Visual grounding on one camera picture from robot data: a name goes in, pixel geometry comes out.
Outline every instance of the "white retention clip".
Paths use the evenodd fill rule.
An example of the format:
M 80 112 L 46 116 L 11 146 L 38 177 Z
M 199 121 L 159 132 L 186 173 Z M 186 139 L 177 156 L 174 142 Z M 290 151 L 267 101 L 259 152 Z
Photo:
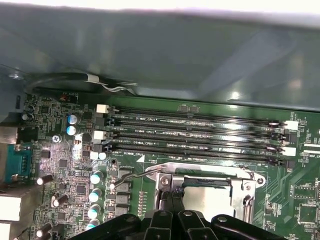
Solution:
M 283 149 L 282 154 L 284 156 L 289 156 L 289 157 L 295 157 L 296 156 L 297 149 L 295 147 L 284 146 L 284 147 L 282 147 L 282 149 Z
M 94 140 L 105 140 L 106 139 L 106 134 L 107 134 L 106 131 L 95 130 L 93 132 L 93 139 Z
M 97 104 L 96 105 L 96 113 L 98 114 L 108 114 L 109 113 L 109 105 L 105 104 Z
M 297 131 L 298 130 L 298 125 L 299 122 L 298 121 L 285 121 L 284 122 L 284 128 L 285 129 L 289 129 L 289 130 L 294 130 Z

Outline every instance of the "blue serial port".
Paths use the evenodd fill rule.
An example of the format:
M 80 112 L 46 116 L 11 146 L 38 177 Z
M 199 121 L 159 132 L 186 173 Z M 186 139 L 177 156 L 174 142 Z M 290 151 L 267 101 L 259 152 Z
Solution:
M 26 181 L 29 179 L 32 161 L 31 145 L 7 145 L 4 182 L 10 184 L 14 179 Z

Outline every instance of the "black cable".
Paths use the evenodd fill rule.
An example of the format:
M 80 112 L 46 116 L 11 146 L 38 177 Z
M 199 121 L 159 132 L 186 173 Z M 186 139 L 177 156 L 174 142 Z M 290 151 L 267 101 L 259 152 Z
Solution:
M 78 72 L 64 72 L 64 73 L 48 73 L 41 74 L 35 78 L 28 80 L 24 85 L 24 92 L 30 95 L 47 95 L 39 88 L 46 84 L 57 83 L 62 81 L 81 81 L 85 82 L 88 80 L 88 74 Z

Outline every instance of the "motherboard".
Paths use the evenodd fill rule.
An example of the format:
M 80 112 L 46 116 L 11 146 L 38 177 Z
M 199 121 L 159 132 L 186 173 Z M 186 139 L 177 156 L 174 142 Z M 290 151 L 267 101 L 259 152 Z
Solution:
M 54 236 L 69 239 L 125 213 L 143 218 L 157 205 L 158 184 L 151 176 L 166 164 L 188 176 L 246 169 L 258 177 L 246 187 L 254 204 L 243 220 L 289 240 L 320 239 L 320 113 L 75 92 L 56 96 L 29 95 L 22 116 L 39 131 L 30 146 L 30 179 L 52 176 L 34 213 L 31 240 L 45 223 L 54 226 Z M 188 202 L 197 201 L 195 182 L 188 186 Z M 225 195 L 214 190 L 208 197 L 206 190 L 209 199 L 200 210 L 209 217 L 221 206 L 218 193 Z

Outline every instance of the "capacitor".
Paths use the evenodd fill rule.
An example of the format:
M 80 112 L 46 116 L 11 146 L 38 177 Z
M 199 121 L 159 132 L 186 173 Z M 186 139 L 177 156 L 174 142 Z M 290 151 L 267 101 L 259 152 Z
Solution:
M 36 231 L 36 236 L 38 238 L 42 238 L 47 232 L 49 232 L 52 229 L 52 224 L 50 222 L 47 222 L 45 225 L 43 225 L 38 231 Z
M 74 136 L 80 133 L 80 129 L 77 126 L 71 125 L 66 128 L 66 134 Z
M 45 233 L 41 238 L 39 238 L 40 240 L 49 240 L 51 239 L 52 235 L 50 232 Z
M 60 135 L 54 135 L 52 137 L 52 142 L 54 142 L 55 144 L 61 143 L 62 141 L 62 137 Z
M 101 211 L 101 207 L 98 204 L 94 204 L 90 207 L 88 211 L 88 218 L 95 219 Z
M 107 154 L 105 152 L 100 152 L 98 158 L 100 160 L 105 160 L 107 158 Z
M 28 122 L 31 122 L 33 119 L 35 119 L 35 116 L 33 116 L 32 114 L 30 113 L 25 113 L 21 116 L 22 120 L 23 121 L 28 121 Z
M 104 174 L 101 171 L 95 171 L 91 176 L 90 176 L 90 182 L 92 184 L 98 184 L 102 179 L 104 179 Z
M 99 188 L 95 188 L 92 190 L 92 192 L 89 194 L 89 201 L 92 203 L 95 203 L 99 200 L 99 198 L 102 196 L 102 191 Z
M 27 113 L 32 114 L 34 111 L 35 111 L 35 106 L 33 106 L 33 105 L 28 105 L 28 106 L 26 107 L 26 112 L 27 112 Z
M 54 176 L 52 174 L 41 176 L 36 180 L 36 184 L 44 185 L 44 184 L 52 182 L 53 179 L 54 179 Z
M 85 230 L 88 231 L 90 229 L 95 228 L 96 226 L 100 225 L 100 221 L 96 218 L 91 219 L 89 224 L 86 226 Z
M 62 194 L 61 197 L 53 201 L 53 206 L 56 208 L 59 207 L 60 205 L 66 203 L 69 199 L 69 196 L 67 194 Z
M 70 125 L 79 124 L 81 122 L 81 119 L 78 115 L 72 114 L 67 117 L 67 122 Z

